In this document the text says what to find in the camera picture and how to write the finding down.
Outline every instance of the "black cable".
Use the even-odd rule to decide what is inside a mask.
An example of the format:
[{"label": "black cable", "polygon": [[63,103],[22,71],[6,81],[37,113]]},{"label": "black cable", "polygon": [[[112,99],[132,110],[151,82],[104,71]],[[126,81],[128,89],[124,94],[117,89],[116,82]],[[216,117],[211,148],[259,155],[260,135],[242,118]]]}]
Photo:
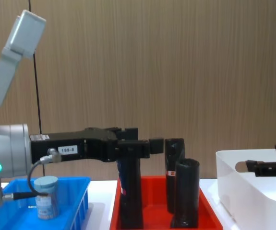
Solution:
[{"label": "black cable", "polygon": [[32,197],[36,197],[36,195],[32,192],[13,193],[13,200],[20,200]]},{"label": "black cable", "polygon": [[28,173],[28,178],[27,178],[28,186],[29,186],[30,190],[31,190],[35,195],[38,195],[38,196],[40,196],[40,195],[41,195],[41,196],[48,196],[47,193],[40,193],[40,192],[38,192],[37,190],[35,190],[35,189],[33,188],[32,184],[31,184],[31,175],[32,175],[32,172],[33,172],[33,170],[36,168],[36,166],[41,165],[41,164],[42,164],[41,161],[37,161],[34,165],[32,165],[31,170],[30,170],[29,173]]}]

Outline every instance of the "light blue lid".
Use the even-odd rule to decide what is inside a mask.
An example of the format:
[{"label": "light blue lid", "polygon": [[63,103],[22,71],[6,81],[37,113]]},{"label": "light blue lid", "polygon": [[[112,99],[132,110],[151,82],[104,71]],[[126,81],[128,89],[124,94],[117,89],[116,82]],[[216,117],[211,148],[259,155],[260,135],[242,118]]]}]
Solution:
[{"label": "light blue lid", "polygon": [[55,176],[43,176],[34,181],[34,188],[40,193],[53,193],[57,182],[58,178]]}]

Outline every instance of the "white table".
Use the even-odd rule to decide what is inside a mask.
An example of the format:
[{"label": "white table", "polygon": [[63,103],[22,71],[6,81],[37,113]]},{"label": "white table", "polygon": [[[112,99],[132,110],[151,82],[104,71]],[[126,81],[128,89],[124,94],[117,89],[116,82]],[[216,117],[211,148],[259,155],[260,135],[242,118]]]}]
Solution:
[{"label": "white table", "polygon": [[[108,230],[110,227],[117,181],[92,181],[88,187],[89,210],[85,230]],[[240,230],[233,218],[219,201],[216,179],[200,180],[212,209],[223,225],[224,230]]]}]

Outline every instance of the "red plastic tray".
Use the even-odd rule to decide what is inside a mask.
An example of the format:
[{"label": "red plastic tray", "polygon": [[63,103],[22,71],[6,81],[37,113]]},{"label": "red plastic tray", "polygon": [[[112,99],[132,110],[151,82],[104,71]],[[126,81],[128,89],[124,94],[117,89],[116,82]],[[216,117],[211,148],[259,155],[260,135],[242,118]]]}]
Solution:
[{"label": "red plastic tray", "polygon": [[[147,230],[171,230],[172,214],[167,209],[166,177],[145,176],[141,177],[142,204],[144,229]],[[120,182],[118,181],[117,192],[110,230],[120,228]],[[207,199],[200,189],[199,203],[199,228],[203,230],[222,230],[222,225],[210,207]]]}]

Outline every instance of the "black bottle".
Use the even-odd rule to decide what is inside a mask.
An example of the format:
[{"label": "black bottle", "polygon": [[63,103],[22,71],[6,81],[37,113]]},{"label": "black bottle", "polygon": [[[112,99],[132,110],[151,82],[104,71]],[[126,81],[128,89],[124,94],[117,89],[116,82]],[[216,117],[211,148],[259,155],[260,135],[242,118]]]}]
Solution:
[{"label": "black bottle", "polygon": [[143,229],[140,159],[117,161],[121,183],[121,229]]},{"label": "black bottle", "polygon": [[182,159],[176,163],[175,210],[172,228],[198,228],[200,163]]},{"label": "black bottle", "polygon": [[175,167],[176,161],[185,158],[185,143],[182,138],[165,140],[165,161],[166,161],[166,190],[168,212],[174,213],[174,192],[175,192]]}]

